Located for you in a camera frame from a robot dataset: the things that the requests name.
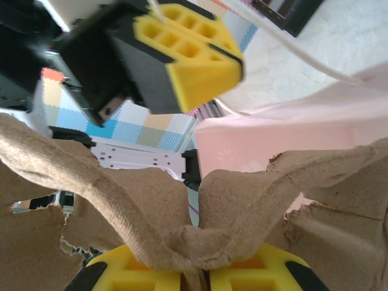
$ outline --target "yellow honeycomb gripper pad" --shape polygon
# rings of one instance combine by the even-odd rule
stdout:
[[[263,244],[256,255],[210,271],[211,291],[329,291],[301,258]]]
[[[151,12],[135,18],[134,34],[174,60],[166,71],[182,112],[217,98],[243,79],[243,54],[222,20],[177,3],[160,7],[167,23]]]
[[[87,268],[104,263],[106,268],[92,289],[82,291],[180,291],[181,274],[156,272],[138,263],[127,246],[97,256]]]

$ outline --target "plaid cloth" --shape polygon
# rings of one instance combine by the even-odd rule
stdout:
[[[246,49],[257,30],[254,25],[228,11],[218,0],[192,2],[221,17],[240,49]],[[213,105],[205,105],[185,115],[150,115],[147,109],[127,101],[102,129],[92,124],[70,95],[62,90],[61,78],[62,75],[58,72],[49,69],[43,71],[43,95],[48,124],[80,130],[90,136],[177,151],[193,125],[194,118],[202,120],[218,117],[211,111]]]
[[[104,124],[95,126],[61,87],[62,75],[43,71],[44,103],[49,125],[80,130],[90,136],[176,151],[194,119],[189,115],[151,115],[126,101]]]

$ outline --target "yellow gripper base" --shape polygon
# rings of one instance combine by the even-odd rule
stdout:
[[[148,269],[121,246],[91,260],[65,291],[189,291],[181,278]],[[329,291],[305,261],[268,244],[209,278],[210,291]]]

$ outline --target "white cable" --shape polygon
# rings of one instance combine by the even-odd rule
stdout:
[[[156,17],[164,23],[167,23],[166,17],[164,16],[162,10],[160,9],[158,0],[147,0],[150,4],[152,10],[155,12]]]
[[[256,14],[254,11],[252,11],[251,8],[240,2],[239,0],[222,0],[225,5],[227,5],[232,10],[236,11],[238,14],[240,14],[243,18],[246,18],[250,22],[254,23],[258,27],[264,29],[266,32],[268,32],[273,38],[275,38],[277,41],[279,41],[282,45],[284,45],[287,49],[290,50],[295,56],[297,56],[299,59],[303,60],[306,64],[311,65],[313,68],[317,69],[318,71],[336,79],[341,82],[355,85],[355,86],[361,86],[364,84],[364,81],[354,78],[352,76],[348,76],[346,74],[343,74],[339,71],[336,71],[322,62],[319,62],[315,58],[311,57],[308,53],[301,50],[299,47],[297,47],[295,44],[290,42],[288,39],[286,39],[279,31],[278,28],[274,28],[272,24],[267,23],[267,19],[263,19],[258,14]]]

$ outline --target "white plastic bracket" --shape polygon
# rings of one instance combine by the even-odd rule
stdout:
[[[91,151],[99,159],[100,165],[112,169],[144,169],[158,167],[174,179],[183,181],[186,161],[180,153],[145,152],[142,150],[97,143]]]

